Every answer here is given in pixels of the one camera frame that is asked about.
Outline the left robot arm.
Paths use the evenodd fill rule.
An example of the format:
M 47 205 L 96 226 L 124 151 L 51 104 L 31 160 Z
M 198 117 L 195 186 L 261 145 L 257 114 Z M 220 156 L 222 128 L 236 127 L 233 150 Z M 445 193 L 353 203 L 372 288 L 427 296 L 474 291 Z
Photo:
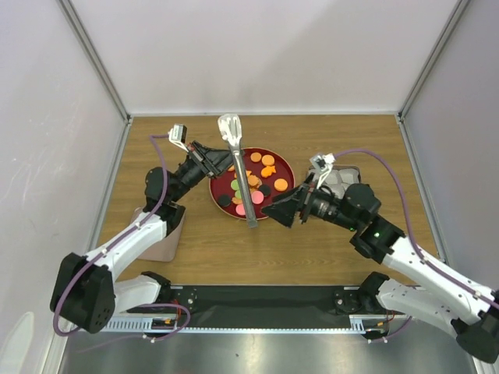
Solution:
M 163 276 L 147 271 L 132 280 L 117 279 L 148 249 L 178 242 L 186 211 L 178 201 L 204 178 L 222 176 L 232 163 L 229 150 L 192 141 L 175 171 L 164 165 L 150 169 L 145 176 L 146 202 L 132 223 L 87 254 L 72 252 L 61 261 L 50 301 L 54 331 L 60 337 L 70 335 L 59 327 L 60 319 L 76 330 L 97 333 L 120 312 L 187 313 L 172 301 L 171 283 Z

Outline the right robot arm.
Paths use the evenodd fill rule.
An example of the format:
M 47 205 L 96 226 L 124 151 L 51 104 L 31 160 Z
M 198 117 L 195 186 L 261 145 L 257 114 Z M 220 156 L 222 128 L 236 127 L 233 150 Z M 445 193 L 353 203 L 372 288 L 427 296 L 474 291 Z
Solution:
M 362 283 L 360 307 L 388 309 L 435 326 L 474 358 L 498 359 L 498 293 L 470 280 L 419 247 L 410 233 L 384 219 L 381 202 L 366 184 L 350 185 L 342 198 L 303 183 L 272 199 L 263 213 L 291 227 L 296 218 L 317 217 L 353 232 L 350 240 L 363 257 L 389 267 L 418 284 L 417 289 L 380 273 Z

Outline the round orange sandwich cookie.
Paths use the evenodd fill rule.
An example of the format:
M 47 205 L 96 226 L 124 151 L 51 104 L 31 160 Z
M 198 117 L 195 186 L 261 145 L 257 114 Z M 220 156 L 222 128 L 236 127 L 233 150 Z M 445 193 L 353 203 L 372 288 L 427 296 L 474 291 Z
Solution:
M 278 178 L 274 181 L 274 189 L 284 192 L 288 188 L 288 182 L 284 178 Z

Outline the steel serving tongs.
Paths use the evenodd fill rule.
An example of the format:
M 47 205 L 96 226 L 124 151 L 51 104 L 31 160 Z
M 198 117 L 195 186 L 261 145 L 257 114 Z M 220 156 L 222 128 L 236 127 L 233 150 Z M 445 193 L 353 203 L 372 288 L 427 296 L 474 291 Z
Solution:
M 218 118 L 218 128 L 221 138 L 228 144 L 231 151 L 235 173 L 237 175 L 242 204 L 249 228 L 257 227 L 257 217 L 251 200 L 250 187 L 246 176 L 246 166 L 242 154 L 242 125 L 237 114 L 224 114 Z

